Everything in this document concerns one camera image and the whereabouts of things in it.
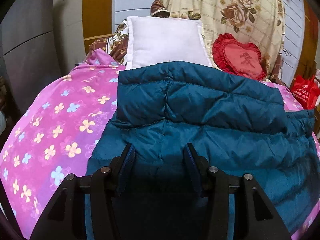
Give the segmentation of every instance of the pink floral blanket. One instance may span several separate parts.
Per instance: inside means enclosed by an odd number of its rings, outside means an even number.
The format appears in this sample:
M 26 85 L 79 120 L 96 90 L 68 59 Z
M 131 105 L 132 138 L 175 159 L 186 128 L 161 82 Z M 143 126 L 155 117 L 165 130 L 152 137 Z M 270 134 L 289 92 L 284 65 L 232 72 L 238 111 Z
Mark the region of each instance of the pink floral blanket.
M 117 107 L 119 65 L 102 49 L 84 64 L 44 88 L 12 130 L 0 153 L 0 178 L 23 236 L 31 232 L 60 182 L 69 173 L 84 176 L 87 161 Z M 302 107 L 279 88 L 286 111 Z M 318 154 L 320 148 L 315 140 Z M 294 240 L 319 212 L 318 204 Z

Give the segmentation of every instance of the metal screw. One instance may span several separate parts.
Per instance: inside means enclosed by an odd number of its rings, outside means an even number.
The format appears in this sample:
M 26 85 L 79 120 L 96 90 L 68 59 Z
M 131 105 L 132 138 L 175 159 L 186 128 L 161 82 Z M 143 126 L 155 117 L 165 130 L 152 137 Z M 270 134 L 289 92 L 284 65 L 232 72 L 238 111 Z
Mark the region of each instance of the metal screw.
M 75 178 L 75 175 L 73 173 L 70 173 L 66 176 L 67 180 L 73 180 Z
M 102 167 L 102 168 L 100 169 L 100 171 L 101 171 L 102 173 L 107 173 L 107 172 L 110 171 L 110 168 L 109 168 L 108 166 L 104 166 L 104 167 Z
M 244 175 L 244 178 L 246 179 L 246 180 L 252 180 L 252 175 L 251 174 L 249 174 L 249 173 L 246 173 L 245 175 Z
M 210 167 L 209 167 L 209 171 L 210 171 L 210 172 L 213 172 L 213 173 L 216 173 L 216 172 L 218 172 L 218 168 L 215 167 L 215 166 L 210 166 Z

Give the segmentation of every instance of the beige checkered fabric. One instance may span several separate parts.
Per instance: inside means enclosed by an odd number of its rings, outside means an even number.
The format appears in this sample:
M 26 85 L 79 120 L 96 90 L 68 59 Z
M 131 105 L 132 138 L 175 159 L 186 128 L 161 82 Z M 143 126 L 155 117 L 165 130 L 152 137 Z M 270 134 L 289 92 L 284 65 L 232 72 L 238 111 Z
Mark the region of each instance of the beige checkered fabric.
M 270 75 L 283 43 L 281 0 L 162 0 L 170 17 L 199 18 L 212 65 L 212 45 L 219 34 L 231 33 L 242 43 L 256 44 Z

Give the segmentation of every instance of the ruffled edge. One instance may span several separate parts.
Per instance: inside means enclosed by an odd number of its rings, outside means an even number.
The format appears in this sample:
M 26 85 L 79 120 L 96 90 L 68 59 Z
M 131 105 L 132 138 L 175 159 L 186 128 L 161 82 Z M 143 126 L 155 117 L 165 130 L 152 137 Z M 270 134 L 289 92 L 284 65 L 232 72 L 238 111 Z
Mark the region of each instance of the ruffled edge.
M 239 73 L 239 71 L 231 64 L 231 62 L 228 60 L 228 57 L 226 56 L 225 46 L 230 43 L 239 45 L 240 42 L 237 41 L 233 37 L 233 35 L 230 33 L 220 34 L 212 46 L 213 60 L 222 71 L 227 72 L 229 74 L 233 74 L 233 75 L 235 74 L 239 76 L 244 76 L 242 73 Z M 260 62 L 262 56 L 259 48 L 252 42 L 246 43 L 245 45 L 247 46 L 247 48 L 244 48 L 244 49 L 250 49 L 255 53 L 257 53 L 258 60 Z M 260 64 L 260 67 L 261 67 L 261 72 L 258 75 L 257 79 L 255 79 L 258 81 L 263 80 L 267 76 L 267 73 L 264 71 L 261 64 Z

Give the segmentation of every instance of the gray refrigerator door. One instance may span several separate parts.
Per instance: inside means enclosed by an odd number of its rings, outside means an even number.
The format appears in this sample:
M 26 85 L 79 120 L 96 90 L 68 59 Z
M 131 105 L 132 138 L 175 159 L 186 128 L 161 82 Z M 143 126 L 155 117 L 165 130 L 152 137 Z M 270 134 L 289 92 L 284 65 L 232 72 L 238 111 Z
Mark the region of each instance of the gray refrigerator door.
M 4 55 L 4 61 L 12 95 L 22 114 L 44 87 L 61 76 L 53 32 L 16 47 Z
M 16 0 L 1 23 L 4 66 L 23 114 L 37 94 L 61 77 L 52 27 L 53 0 Z

